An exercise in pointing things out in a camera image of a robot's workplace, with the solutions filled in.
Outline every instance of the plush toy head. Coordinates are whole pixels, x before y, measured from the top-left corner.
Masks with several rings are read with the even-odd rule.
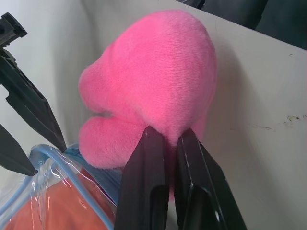
[[[214,48],[199,20],[178,10],[140,19],[81,75],[85,105],[112,114],[84,124],[81,154],[95,167],[124,166],[147,126],[170,146],[190,127],[201,138],[215,86]]]

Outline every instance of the pink fuzzy fabric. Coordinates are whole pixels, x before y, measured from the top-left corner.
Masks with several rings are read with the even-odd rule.
[[[80,151],[95,167],[124,166],[146,126],[170,146],[191,127],[199,139],[216,86],[205,27],[179,10],[150,14],[128,28],[82,73],[79,90],[95,112],[80,130]]]

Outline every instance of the orange cloth in plastic bag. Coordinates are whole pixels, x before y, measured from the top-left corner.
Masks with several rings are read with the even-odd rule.
[[[99,187],[83,175],[78,174],[78,178],[114,223],[115,214],[112,211],[112,205],[102,194]],[[41,202],[45,203],[44,212],[40,208]],[[5,228],[5,230],[106,229],[104,223],[69,179],[49,187],[40,196],[32,197]]]

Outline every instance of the clear plastic bag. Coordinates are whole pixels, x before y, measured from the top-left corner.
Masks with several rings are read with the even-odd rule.
[[[38,174],[11,182],[0,191],[1,230],[112,228],[120,171],[99,170],[76,160],[82,160],[77,146],[68,151],[61,154],[47,145],[31,150],[29,158]]]

